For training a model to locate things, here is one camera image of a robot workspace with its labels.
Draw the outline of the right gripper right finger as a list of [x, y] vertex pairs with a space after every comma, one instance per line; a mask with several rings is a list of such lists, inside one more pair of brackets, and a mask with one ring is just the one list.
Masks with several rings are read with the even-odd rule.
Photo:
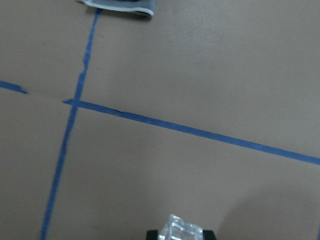
[[201, 240], [217, 240], [215, 232], [213, 230], [202, 229], [200, 230]]

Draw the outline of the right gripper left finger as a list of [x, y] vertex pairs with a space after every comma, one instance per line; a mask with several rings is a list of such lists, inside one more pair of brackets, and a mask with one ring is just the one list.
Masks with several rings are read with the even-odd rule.
[[146, 231], [146, 240], [161, 240], [162, 237], [159, 234], [159, 231], [156, 229], [151, 229]]

